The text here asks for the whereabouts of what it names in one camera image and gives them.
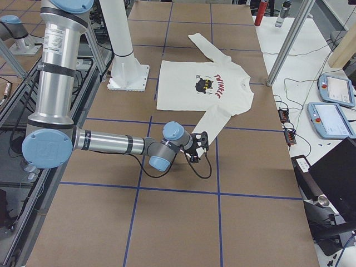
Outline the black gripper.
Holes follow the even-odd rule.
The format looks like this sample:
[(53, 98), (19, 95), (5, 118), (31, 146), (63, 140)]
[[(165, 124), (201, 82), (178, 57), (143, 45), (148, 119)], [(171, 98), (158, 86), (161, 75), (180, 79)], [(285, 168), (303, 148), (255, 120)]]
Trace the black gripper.
[(203, 148), (196, 148), (195, 143), (193, 141), (191, 147), (189, 148), (184, 148), (185, 154), (189, 156), (189, 162), (190, 163), (198, 163), (201, 159), (200, 154), (203, 152)]

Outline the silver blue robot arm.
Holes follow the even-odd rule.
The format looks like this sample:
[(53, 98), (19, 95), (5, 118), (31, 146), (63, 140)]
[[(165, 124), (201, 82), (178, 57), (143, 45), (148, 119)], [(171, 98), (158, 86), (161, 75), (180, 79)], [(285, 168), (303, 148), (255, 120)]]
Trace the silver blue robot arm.
[(76, 149), (104, 154), (144, 155), (159, 171), (165, 171), (179, 152), (191, 162), (209, 147), (206, 132), (189, 133), (179, 123), (163, 128), (164, 138), (115, 135), (77, 127), (70, 118), (80, 37), (89, 28), (92, 1), (42, 1), (46, 29), (38, 64), (39, 93), (36, 109), (28, 117), (22, 153), (26, 161), (50, 169), (64, 164)]
[(15, 15), (1, 17), (1, 40), (8, 39), (14, 39), (14, 44), (9, 50), (18, 56), (33, 56), (43, 44), (43, 38), (29, 34), (22, 21)]

